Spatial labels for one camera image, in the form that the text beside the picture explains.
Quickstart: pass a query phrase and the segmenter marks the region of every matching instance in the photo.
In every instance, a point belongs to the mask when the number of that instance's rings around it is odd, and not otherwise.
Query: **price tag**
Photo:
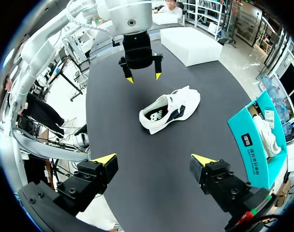
[[[271,129],[275,128],[275,112],[273,110],[264,110],[265,121],[269,123]]]

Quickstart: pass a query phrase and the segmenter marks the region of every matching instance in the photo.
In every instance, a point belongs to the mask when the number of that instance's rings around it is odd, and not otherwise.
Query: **black table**
[[[134,84],[125,80],[118,65],[123,52],[91,63],[86,101],[91,155],[117,153],[119,163],[105,198],[125,232],[223,231],[231,216],[203,194],[189,171],[190,155],[224,159],[247,181],[227,120],[250,99],[218,61],[187,68],[160,41],[152,49],[164,57],[157,81],[154,65],[132,70]],[[201,93],[194,114],[146,134],[139,111],[187,85]]]

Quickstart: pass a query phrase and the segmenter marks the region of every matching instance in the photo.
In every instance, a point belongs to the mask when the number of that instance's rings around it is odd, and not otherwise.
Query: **man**
[[[9,75],[6,76],[3,87],[9,93],[12,89],[13,82]],[[20,116],[26,117],[30,116],[35,121],[43,124],[48,127],[51,132],[53,132],[59,138],[63,138],[64,130],[60,127],[64,124],[64,119],[60,117],[60,115],[47,103],[38,99],[32,94],[27,95],[27,102],[25,104],[25,108],[18,112]]]
[[[156,9],[154,13],[170,13],[176,15],[178,19],[182,19],[182,9],[176,6],[176,0],[166,0],[166,6],[159,10]]]

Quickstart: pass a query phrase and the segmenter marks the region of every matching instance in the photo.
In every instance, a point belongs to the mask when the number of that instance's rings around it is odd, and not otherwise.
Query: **white sneaker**
[[[272,133],[268,122],[263,120],[260,116],[254,116],[253,121],[259,131],[267,155],[269,157],[278,155],[281,152],[281,148],[277,145],[276,137]]]
[[[189,86],[164,94],[139,112],[139,120],[150,134],[161,131],[169,123],[188,119],[201,100],[200,93]]]

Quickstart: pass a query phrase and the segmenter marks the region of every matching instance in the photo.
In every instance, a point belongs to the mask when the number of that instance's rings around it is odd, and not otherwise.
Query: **teal shoe box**
[[[264,145],[252,116],[259,115],[265,119],[265,110],[274,111],[274,128],[272,133],[281,147],[281,152],[271,158],[265,157]],[[248,181],[257,188],[270,189],[275,182],[287,156],[287,145],[280,118],[270,96],[265,91],[257,99],[246,105],[241,111],[228,120],[242,155]]]

